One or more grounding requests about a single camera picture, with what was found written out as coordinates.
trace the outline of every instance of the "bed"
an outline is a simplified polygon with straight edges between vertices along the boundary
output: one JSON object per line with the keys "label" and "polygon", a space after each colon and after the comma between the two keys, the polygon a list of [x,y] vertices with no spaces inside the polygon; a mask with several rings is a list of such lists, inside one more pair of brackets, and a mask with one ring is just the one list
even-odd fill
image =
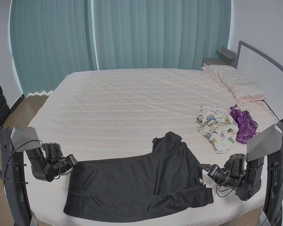
{"label": "bed", "polygon": [[[270,88],[274,89],[275,86],[262,85],[264,83],[258,80],[272,78],[273,83],[276,80],[276,84],[283,84],[279,80],[283,77],[283,69],[279,68],[274,73],[275,67],[280,65],[275,65],[258,53],[258,50],[240,42],[235,67],[251,81],[258,83],[266,93],[266,102],[260,100],[241,105],[241,110],[248,110],[258,122],[257,132],[261,132],[278,121],[276,116],[283,115],[280,107],[274,104],[274,98],[278,97],[270,92]],[[258,68],[264,73],[256,73]],[[172,131],[183,138],[182,141],[187,143],[201,163],[223,166],[231,154],[246,153],[246,145],[236,142],[226,154],[215,154],[213,144],[196,130],[196,117],[201,105],[228,109],[236,103],[231,92],[215,76],[203,71],[117,69],[75,72],[66,76],[29,126],[36,128],[38,137],[43,142],[58,142],[64,156],[72,153],[78,161],[144,155],[151,152],[153,138],[163,137],[165,133]],[[38,181],[32,176],[27,156],[24,158],[28,165],[25,177],[29,182],[29,202],[38,220],[55,226],[117,224],[64,214],[69,175],[52,183]],[[264,203],[266,170],[262,172],[260,191],[246,202],[233,193],[219,198],[215,191],[216,184],[208,178],[205,171],[203,178],[207,187],[213,188],[213,204],[187,208],[161,218],[121,224],[217,226]]]}

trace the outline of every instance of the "black sweatshirt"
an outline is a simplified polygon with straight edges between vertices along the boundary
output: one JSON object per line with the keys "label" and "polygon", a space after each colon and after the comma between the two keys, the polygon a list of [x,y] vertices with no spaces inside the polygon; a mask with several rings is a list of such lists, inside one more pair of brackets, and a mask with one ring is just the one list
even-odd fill
{"label": "black sweatshirt", "polygon": [[150,154],[78,162],[64,213],[89,220],[134,222],[213,203],[202,169],[182,138],[153,139]]}

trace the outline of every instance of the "crumpled clothing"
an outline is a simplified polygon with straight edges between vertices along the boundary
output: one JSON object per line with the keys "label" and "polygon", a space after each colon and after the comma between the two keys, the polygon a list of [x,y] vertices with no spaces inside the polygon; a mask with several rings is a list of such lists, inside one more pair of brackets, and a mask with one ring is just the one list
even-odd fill
{"label": "crumpled clothing", "polygon": [[217,106],[201,106],[197,130],[213,142],[217,154],[229,151],[238,132],[237,123],[228,111]]}
{"label": "crumpled clothing", "polygon": [[237,132],[236,141],[247,144],[248,140],[253,138],[258,128],[258,124],[252,119],[250,113],[236,109],[237,105],[230,107],[231,116],[237,122],[239,131]]}

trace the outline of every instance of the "white headboard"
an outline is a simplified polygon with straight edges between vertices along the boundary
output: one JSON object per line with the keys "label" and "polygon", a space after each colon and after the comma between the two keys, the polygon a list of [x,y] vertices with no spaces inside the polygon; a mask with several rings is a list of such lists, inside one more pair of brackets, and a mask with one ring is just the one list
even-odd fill
{"label": "white headboard", "polygon": [[266,54],[239,41],[235,68],[265,93],[266,103],[283,119],[283,67]]}

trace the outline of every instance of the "floor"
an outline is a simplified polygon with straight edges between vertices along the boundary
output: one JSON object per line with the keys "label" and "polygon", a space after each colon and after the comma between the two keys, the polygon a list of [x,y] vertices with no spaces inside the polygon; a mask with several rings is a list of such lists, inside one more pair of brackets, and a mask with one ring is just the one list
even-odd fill
{"label": "floor", "polygon": [[[3,126],[28,126],[30,121],[37,114],[38,110],[43,106],[47,98],[47,95],[30,95],[26,97],[16,108],[16,110],[12,114],[10,114]],[[2,183],[3,181],[0,180],[0,225],[12,226],[14,221],[7,199],[5,198],[3,190],[1,189],[3,187]],[[260,209],[261,207],[241,216],[238,219],[229,221],[220,226],[256,226]],[[39,226],[50,226],[49,224],[40,221],[38,222],[38,224]]]}

